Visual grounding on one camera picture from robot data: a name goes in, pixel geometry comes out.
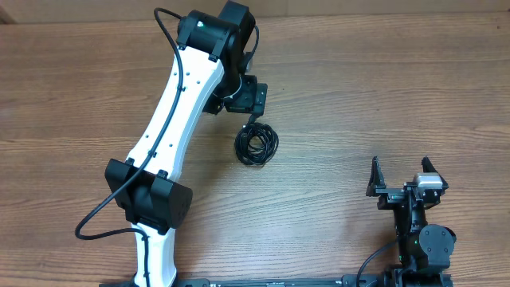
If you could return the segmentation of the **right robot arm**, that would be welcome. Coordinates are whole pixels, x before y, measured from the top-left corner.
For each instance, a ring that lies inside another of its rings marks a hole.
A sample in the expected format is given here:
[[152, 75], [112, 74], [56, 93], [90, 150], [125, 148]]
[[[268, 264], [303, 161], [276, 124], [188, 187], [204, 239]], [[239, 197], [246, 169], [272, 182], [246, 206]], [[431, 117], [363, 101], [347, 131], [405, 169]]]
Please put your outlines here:
[[[448, 227], [429, 224], [426, 211], [441, 202], [449, 184], [437, 172], [428, 157], [422, 159], [422, 171], [400, 188], [389, 188], [379, 164], [371, 161], [371, 177], [366, 195], [378, 199], [380, 210], [392, 210], [396, 239], [376, 250], [359, 268], [357, 286], [451, 286], [450, 256], [457, 240]], [[363, 279], [368, 263], [386, 250], [398, 248], [397, 265], [388, 266], [374, 280]]]

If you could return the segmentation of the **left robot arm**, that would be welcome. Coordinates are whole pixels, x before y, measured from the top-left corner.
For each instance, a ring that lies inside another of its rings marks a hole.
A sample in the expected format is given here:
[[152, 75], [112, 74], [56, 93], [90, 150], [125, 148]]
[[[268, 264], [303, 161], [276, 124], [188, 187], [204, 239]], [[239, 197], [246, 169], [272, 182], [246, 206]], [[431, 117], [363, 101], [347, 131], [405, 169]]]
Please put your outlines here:
[[136, 240], [137, 266], [127, 286], [172, 286], [175, 231], [193, 192], [179, 184], [190, 138], [203, 113], [265, 110], [267, 85], [248, 73], [254, 55], [245, 51], [258, 34], [249, 7], [228, 1], [219, 15], [193, 10], [181, 17], [175, 60], [159, 104], [124, 161], [111, 159], [105, 179], [111, 200], [124, 210]]

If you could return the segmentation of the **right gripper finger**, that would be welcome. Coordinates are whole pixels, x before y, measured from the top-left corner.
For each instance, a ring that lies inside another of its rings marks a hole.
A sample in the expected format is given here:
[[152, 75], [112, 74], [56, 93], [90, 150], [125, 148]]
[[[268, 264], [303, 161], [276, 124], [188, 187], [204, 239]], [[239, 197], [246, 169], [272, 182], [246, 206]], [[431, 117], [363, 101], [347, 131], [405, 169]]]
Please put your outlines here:
[[386, 183], [379, 164], [379, 158], [374, 156], [371, 161], [371, 177], [367, 184], [366, 196], [380, 196], [385, 189]]
[[446, 190], [449, 188], [449, 184], [445, 181], [445, 179], [439, 174], [439, 172], [435, 169], [433, 164], [430, 162], [428, 156], [425, 156], [422, 159], [422, 169], [425, 173], [437, 173], [439, 178], [441, 179], [442, 189]]

